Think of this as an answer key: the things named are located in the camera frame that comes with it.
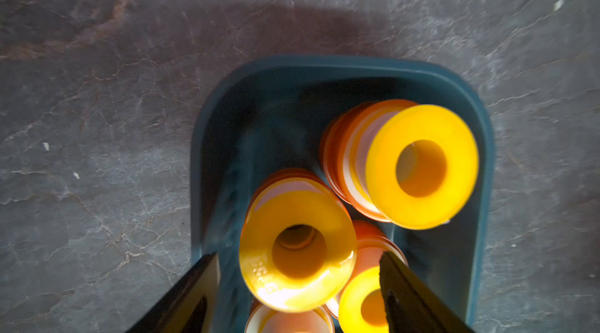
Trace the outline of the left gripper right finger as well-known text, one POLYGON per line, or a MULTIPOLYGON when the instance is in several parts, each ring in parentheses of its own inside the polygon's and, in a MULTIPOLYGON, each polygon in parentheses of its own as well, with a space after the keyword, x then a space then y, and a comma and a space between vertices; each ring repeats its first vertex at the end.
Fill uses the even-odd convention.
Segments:
POLYGON ((394 253, 380 259, 380 286, 388 330, 473 333, 394 253))

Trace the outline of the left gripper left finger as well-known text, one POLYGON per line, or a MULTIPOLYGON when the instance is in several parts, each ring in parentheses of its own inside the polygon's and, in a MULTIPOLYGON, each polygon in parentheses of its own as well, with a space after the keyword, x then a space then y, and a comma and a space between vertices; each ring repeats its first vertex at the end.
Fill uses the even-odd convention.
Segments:
POLYGON ((128 331, 208 332, 219 284, 218 254, 206 254, 128 331))

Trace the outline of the yellow tape roll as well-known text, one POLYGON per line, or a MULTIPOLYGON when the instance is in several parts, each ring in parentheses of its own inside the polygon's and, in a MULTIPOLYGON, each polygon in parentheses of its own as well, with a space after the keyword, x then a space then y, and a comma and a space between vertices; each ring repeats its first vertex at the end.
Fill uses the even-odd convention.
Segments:
POLYGON ((339 302, 342 331, 389 332, 380 284, 380 267, 369 268, 345 287, 339 302))
POLYGON ((245 333, 267 332, 335 332, 332 318, 323 308, 303 313, 273 310, 262 303, 254 303, 245 325, 245 333))
POLYGON ((345 206, 312 178, 267 186, 248 208, 239 265, 259 302, 286 313, 316 309, 339 294, 358 257, 345 206))
POLYGON ((403 228, 450 221, 477 180, 473 133, 444 107, 408 100, 371 104, 351 122, 342 145, 339 178, 352 205, 403 228))

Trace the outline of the orange sealing tape roll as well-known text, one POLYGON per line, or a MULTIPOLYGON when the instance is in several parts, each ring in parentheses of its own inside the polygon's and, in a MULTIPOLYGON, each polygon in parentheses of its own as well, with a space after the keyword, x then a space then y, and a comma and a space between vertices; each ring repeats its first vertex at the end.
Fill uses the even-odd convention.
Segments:
POLYGON ((366 102, 336 117, 320 140, 320 163, 334 192, 369 219, 390 220, 367 191, 366 163, 370 146, 392 117, 417 104, 409 100, 366 102))
POLYGON ((248 206, 251 206, 256 200, 256 198, 259 196, 259 194, 261 194, 261 192, 264 191, 264 189, 266 189, 268 186, 286 178, 308 178, 328 188, 327 184, 312 171, 296 167, 285 168, 274 172, 260 183, 259 187, 254 192, 253 197, 251 198, 248 206))
POLYGON ((361 220, 354 220, 353 227, 357 238, 357 259, 352 275, 346 285, 333 299, 327 301, 325 309, 339 321, 339 302, 347 284, 359 273, 380 266, 382 254, 386 251, 394 253, 404 264, 408 264, 404 253, 397 247, 378 226, 361 220))

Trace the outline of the teal storage box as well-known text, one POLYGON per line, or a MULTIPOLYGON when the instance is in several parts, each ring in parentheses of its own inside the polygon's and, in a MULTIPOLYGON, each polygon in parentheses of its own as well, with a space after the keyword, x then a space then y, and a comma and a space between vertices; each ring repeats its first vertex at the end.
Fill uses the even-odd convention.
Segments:
POLYGON ((339 114, 369 101, 406 99, 446 107, 469 125, 480 173, 467 205, 448 224, 384 232, 422 282, 472 325, 477 311, 495 170, 492 123, 459 75, 421 61, 289 55, 263 58, 230 73, 204 103, 192 136, 192 260, 216 253, 221 281, 211 331, 242 332, 252 295, 239 269, 245 211, 259 185, 284 168, 322 174, 320 137, 339 114))

